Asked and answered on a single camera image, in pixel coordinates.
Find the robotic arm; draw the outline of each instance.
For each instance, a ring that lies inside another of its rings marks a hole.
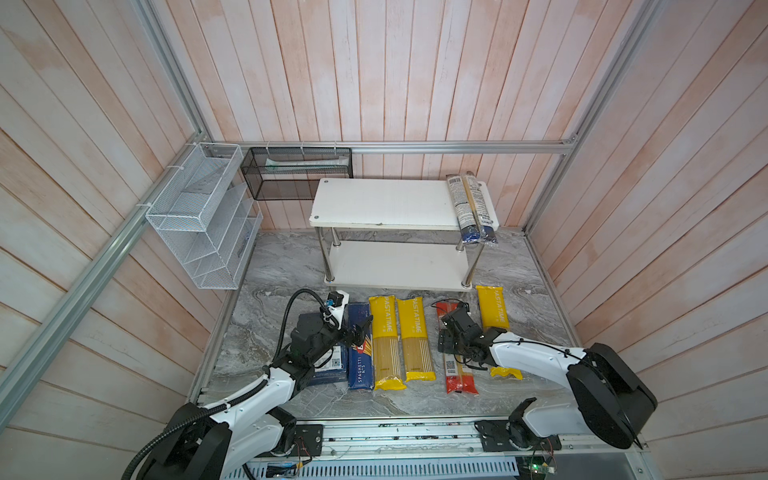
[[[299,315],[291,343],[283,348],[288,312],[301,293],[314,296],[320,309]],[[139,451],[122,478],[130,480],[145,456],[139,480],[218,480],[256,455],[290,452],[296,419],[280,405],[308,385],[316,363],[337,343],[362,345],[372,320],[369,317],[366,324],[347,329],[343,314],[348,302],[349,294],[343,291],[331,292],[325,302],[312,290],[295,292],[283,316],[275,358],[263,367],[264,374],[219,402],[179,408],[169,426]]]
[[[609,346],[567,348],[525,339],[498,327],[482,331],[466,305],[442,317],[439,350],[480,365],[512,367],[570,390],[572,399],[526,399],[509,416],[506,429],[483,420],[482,435],[531,449],[550,435],[594,433],[607,444],[628,449],[656,409],[656,397]]]

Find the shelf top board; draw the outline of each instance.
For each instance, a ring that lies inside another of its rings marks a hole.
[[[484,182],[485,204],[498,229],[498,218]],[[444,180],[323,178],[310,215],[312,227],[364,230],[459,230]]]

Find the wood-paneled wall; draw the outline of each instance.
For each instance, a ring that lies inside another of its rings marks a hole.
[[[225,141],[570,137],[638,0],[157,0],[211,134]],[[488,182],[525,224],[559,156],[363,155],[359,177]],[[266,202],[307,228],[311,202]]]
[[[2,369],[193,131],[131,2],[0,2]],[[0,477],[119,477],[221,303],[147,232],[0,435]]]
[[[656,394],[665,478],[768,475],[767,26],[670,2],[531,235],[584,343]]]

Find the plastic wrapper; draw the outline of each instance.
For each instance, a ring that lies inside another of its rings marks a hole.
[[[475,221],[480,230],[480,241],[484,243],[498,243],[496,232],[493,230],[493,220],[488,213],[488,206],[480,190],[480,183],[472,172],[462,174],[462,180],[467,190],[467,199],[475,216]]]
[[[478,290],[482,328],[487,329],[497,326],[509,331],[509,319],[507,318],[507,307],[504,304],[503,288],[500,286],[483,285],[477,285],[475,288]],[[501,366],[491,367],[491,376],[513,376],[518,380],[523,378],[520,370]]]
[[[480,229],[469,206],[464,182],[460,175],[448,175],[445,179],[448,181],[448,192],[451,194],[453,208],[456,211],[458,228],[462,231],[462,241],[477,243],[480,240]]]
[[[370,315],[368,303],[350,303],[349,326],[364,323]],[[373,339],[371,327],[366,330],[366,340],[361,346],[349,348],[349,388],[351,390],[373,390]]]
[[[406,362],[406,382],[436,379],[424,324],[422,298],[417,296],[409,300],[397,300],[397,313],[402,337],[402,357]]]
[[[334,345],[323,357],[320,358],[315,367],[315,375],[310,380],[310,385],[322,385],[324,383],[336,383],[346,380],[346,347]]]
[[[440,319],[448,312],[456,310],[457,302],[437,302],[437,321],[439,328],[445,328]],[[458,393],[472,393],[478,395],[475,388],[475,377],[470,369],[465,369],[454,355],[442,354],[442,364],[445,367],[445,391]]]
[[[395,297],[372,296],[369,302],[373,315],[373,389],[403,390],[406,384],[402,382]]]

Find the white mesh organizer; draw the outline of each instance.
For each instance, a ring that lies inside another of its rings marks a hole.
[[[198,144],[147,213],[198,288],[236,289],[261,225],[247,185],[227,190],[242,160],[237,145]]]

